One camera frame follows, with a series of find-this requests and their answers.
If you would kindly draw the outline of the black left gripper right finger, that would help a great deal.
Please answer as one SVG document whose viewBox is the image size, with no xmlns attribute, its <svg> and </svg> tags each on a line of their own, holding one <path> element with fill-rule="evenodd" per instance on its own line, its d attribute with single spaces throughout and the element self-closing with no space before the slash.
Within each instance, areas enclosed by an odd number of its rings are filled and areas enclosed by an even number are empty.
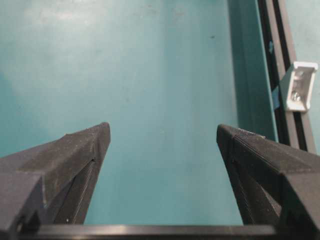
<svg viewBox="0 0 320 240">
<path fill-rule="evenodd" d="M 319 227 L 318 155 L 225 124 L 216 141 L 244 224 Z"/>
</svg>

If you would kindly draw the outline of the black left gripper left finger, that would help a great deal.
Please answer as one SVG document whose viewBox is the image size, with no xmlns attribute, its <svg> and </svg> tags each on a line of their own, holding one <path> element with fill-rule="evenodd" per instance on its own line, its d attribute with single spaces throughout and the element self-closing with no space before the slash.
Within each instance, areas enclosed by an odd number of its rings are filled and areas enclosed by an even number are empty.
<svg viewBox="0 0 320 240">
<path fill-rule="evenodd" d="M 82 224 L 111 141 L 110 125 L 84 130 L 0 159 L 0 230 Z"/>
</svg>

